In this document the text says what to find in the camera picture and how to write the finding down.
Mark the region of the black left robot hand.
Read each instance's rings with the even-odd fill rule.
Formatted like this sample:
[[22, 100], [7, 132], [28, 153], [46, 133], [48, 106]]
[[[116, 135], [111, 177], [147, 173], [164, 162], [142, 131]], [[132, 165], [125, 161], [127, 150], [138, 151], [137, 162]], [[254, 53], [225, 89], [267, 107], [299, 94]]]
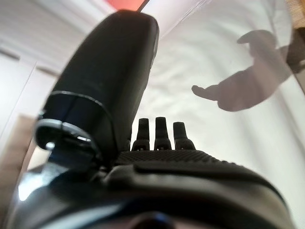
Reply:
[[120, 10], [77, 49], [34, 126], [50, 151], [46, 185], [10, 216], [10, 229], [292, 229], [280, 193], [259, 174], [195, 149], [184, 123], [132, 123], [158, 47], [157, 21]]

